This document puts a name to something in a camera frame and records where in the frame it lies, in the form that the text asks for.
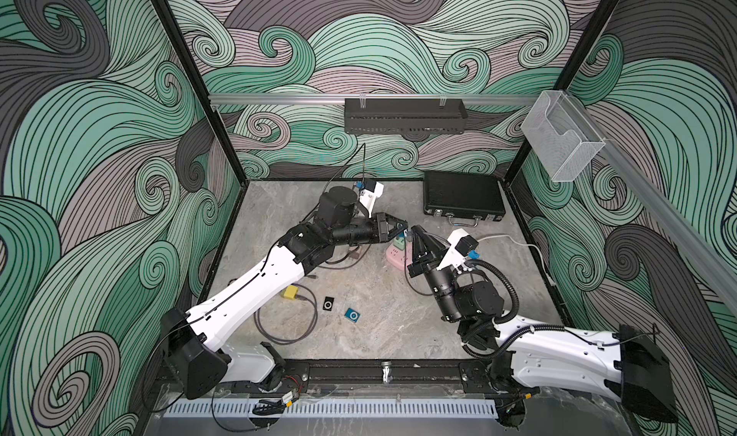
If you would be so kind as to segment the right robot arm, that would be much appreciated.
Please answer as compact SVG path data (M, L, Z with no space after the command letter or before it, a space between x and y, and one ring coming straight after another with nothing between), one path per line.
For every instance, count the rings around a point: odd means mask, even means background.
M439 239L414 226L409 277L423 277L447 323L458 325L463 349L493 385L523 392L539 387L597 394L635 415L665 424L678 420L670 361L657 327L622 324L578 330L519 313L511 281L476 253L477 239L463 229Z

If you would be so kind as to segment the black mp3 player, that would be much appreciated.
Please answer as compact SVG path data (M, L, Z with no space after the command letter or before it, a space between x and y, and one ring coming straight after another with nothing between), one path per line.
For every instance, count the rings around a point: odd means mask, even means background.
M332 311L334 307L334 301L335 299L333 297L326 296L324 298L324 302L322 303L322 309L324 311Z

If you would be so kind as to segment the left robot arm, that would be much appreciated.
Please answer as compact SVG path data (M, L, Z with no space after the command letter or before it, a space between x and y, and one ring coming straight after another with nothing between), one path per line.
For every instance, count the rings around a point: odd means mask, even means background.
M377 198L346 187L323 192L314 210L277 238L251 270L191 309L163 315L163 360L186 399L225 382L249 382L266 392L280 387L286 362L274 346L232 348L230 336L272 297L332 258L336 247L388 243L402 235L407 221L376 213Z

